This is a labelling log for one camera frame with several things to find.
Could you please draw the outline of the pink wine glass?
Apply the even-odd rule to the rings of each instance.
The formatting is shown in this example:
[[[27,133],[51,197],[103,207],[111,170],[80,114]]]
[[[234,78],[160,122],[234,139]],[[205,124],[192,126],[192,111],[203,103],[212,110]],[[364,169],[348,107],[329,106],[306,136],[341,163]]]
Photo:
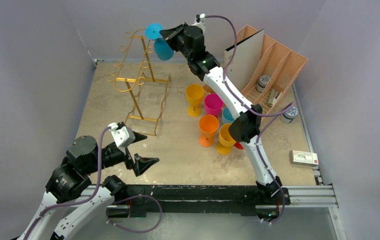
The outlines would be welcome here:
[[[208,94],[204,99],[204,109],[206,114],[218,116],[222,110],[223,101],[216,93]]]

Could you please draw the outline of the orange wine glass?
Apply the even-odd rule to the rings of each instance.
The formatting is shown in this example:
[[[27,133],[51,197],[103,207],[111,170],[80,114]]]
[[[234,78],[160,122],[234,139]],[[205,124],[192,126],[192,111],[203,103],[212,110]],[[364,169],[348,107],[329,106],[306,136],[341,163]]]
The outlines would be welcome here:
[[[206,114],[199,119],[198,123],[200,136],[199,144],[205,148],[210,147],[214,143],[214,137],[219,128],[219,120],[216,116]]]

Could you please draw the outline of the yellow wine glass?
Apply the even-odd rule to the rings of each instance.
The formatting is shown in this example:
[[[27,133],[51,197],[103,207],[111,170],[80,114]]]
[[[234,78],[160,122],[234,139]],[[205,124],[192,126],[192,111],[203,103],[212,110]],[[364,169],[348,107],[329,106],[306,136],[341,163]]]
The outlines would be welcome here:
[[[189,103],[187,114],[190,117],[198,117],[201,114],[200,104],[204,98],[204,89],[201,85],[191,84],[185,90],[186,100]]]
[[[216,144],[216,150],[221,155],[228,155],[232,151],[232,147],[236,141],[229,132],[230,123],[221,126],[219,130],[219,142]]]

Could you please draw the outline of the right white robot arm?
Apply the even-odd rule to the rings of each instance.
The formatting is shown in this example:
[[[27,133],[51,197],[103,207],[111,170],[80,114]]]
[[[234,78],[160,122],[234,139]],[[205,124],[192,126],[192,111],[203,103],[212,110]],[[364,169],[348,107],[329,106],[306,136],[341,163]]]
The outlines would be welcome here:
[[[183,23],[175,28],[162,29],[159,33],[172,50],[182,53],[190,71],[207,84],[230,110],[234,122],[229,132],[233,140],[243,146],[252,164],[259,199],[269,204],[278,196],[284,198],[282,183],[261,143],[262,107],[243,97],[228,79],[217,59],[206,50],[203,30],[199,26]]]

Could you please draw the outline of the blue wine glass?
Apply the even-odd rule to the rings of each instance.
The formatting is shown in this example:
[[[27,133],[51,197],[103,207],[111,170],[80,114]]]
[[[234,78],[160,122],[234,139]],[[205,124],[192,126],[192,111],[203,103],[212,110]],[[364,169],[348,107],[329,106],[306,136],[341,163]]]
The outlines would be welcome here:
[[[145,36],[149,40],[154,40],[153,48],[157,57],[162,61],[167,61],[173,57],[174,51],[160,34],[161,30],[163,26],[160,23],[151,23],[145,30]]]
[[[232,124],[234,121],[234,118],[227,107],[224,107],[222,109],[221,120],[222,120],[222,124]]]

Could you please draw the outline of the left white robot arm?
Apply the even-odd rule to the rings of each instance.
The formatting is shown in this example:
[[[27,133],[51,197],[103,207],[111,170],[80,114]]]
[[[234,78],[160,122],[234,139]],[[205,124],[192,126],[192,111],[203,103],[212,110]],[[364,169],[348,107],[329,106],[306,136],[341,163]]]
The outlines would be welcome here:
[[[61,165],[53,170],[43,199],[20,240],[70,240],[111,204],[131,207],[128,185],[118,176],[101,179],[102,169],[125,163],[138,177],[159,162],[156,157],[131,155],[130,144],[147,139],[122,122],[108,125],[99,140],[75,139]]]

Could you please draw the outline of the red wine glass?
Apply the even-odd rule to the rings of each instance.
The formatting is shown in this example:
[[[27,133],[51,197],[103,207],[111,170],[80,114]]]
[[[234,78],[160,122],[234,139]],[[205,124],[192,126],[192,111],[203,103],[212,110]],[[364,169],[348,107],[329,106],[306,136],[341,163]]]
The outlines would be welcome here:
[[[236,147],[236,148],[239,149],[239,150],[243,150],[243,149],[244,149],[244,147],[243,147],[239,142],[236,142],[236,143],[234,144],[234,147]]]

